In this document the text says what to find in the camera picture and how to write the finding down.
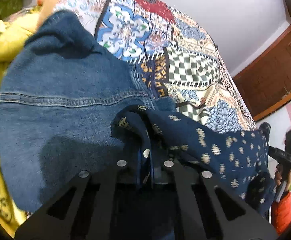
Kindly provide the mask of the orange right sleeve forearm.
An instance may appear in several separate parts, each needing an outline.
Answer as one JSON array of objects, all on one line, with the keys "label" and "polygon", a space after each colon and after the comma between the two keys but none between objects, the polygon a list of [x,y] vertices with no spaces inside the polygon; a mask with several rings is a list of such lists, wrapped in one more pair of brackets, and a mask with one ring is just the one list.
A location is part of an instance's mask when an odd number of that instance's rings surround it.
[{"label": "orange right sleeve forearm", "polygon": [[271,205],[271,224],[280,235],[288,228],[291,222],[291,193],[283,193],[279,202]]}]

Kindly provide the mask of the right hand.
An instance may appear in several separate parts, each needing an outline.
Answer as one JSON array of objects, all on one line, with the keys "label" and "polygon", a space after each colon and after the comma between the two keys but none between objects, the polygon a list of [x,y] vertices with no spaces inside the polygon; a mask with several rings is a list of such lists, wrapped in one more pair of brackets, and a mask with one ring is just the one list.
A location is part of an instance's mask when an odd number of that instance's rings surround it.
[{"label": "right hand", "polygon": [[284,173],[283,166],[281,164],[278,164],[276,166],[275,172],[275,183],[277,186],[280,186],[281,183],[284,181],[286,181],[286,187],[284,191],[288,192],[291,186],[291,170],[289,172]]}]

